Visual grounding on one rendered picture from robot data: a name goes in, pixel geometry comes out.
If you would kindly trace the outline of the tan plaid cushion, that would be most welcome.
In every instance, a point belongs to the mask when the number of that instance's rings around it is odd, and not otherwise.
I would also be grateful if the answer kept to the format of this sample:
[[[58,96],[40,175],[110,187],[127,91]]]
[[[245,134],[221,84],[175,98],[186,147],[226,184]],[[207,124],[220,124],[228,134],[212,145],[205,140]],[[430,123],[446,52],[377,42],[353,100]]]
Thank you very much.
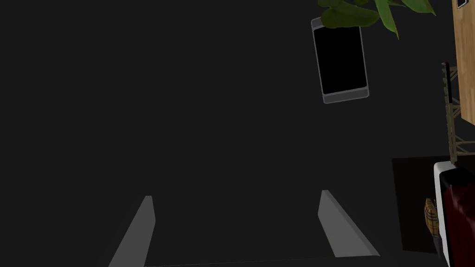
[[[427,198],[424,204],[424,217],[426,226],[433,237],[439,236],[439,220],[437,209],[432,199]]]

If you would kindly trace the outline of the black smartphone with grey frame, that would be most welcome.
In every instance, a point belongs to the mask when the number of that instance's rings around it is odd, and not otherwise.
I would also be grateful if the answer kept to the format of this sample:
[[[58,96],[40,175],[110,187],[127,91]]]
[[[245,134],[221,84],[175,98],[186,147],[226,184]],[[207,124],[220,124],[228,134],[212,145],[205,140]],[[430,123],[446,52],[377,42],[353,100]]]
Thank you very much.
[[[325,104],[370,95],[359,26],[327,28],[320,18],[311,21],[320,89]]]

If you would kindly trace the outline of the white and dark red sofa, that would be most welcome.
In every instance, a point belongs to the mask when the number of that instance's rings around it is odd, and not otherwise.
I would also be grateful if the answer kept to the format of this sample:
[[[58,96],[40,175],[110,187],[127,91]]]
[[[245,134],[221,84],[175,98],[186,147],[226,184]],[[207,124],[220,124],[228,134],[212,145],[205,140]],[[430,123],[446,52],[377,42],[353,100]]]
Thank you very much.
[[[475,175],[437,162],[434,184],[443,258],[448,267],[475,267]]]

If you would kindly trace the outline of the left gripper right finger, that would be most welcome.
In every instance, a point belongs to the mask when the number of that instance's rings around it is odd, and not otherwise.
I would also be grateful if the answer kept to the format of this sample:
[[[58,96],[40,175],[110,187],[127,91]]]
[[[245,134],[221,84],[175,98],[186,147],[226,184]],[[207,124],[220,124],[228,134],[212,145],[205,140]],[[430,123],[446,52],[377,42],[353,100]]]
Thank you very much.
[[[321,191],[317,215],[336,258],[380,255],[328,190]]]

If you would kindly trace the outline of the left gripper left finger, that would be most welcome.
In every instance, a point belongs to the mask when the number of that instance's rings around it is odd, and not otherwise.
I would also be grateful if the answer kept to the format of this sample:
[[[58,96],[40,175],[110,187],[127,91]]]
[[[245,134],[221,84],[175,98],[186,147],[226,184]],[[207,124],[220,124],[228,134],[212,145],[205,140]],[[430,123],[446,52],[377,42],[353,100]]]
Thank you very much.
[[[144,196],[108,267],[145,267],[155,227],[152,196]]]

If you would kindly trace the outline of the green leafy plant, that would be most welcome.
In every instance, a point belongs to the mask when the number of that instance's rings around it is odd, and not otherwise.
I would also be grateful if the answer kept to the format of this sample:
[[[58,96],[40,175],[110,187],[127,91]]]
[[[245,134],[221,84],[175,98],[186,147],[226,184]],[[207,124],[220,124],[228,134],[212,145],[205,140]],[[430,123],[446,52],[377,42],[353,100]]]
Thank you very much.
[[[381,21],[399,38],[391,7],[402,6],[416,13],[435,15],[430,0],[317,0],[325,8],[320,19],[326,28],[370,27]]]

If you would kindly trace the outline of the light wooden furniture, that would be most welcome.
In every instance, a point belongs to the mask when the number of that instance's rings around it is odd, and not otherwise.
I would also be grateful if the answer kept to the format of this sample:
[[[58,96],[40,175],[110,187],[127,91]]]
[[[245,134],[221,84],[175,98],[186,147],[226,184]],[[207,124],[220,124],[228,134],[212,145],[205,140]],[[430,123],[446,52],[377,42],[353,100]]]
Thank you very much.
[[[451,0],[461,118],[475,125],[475,0]]]

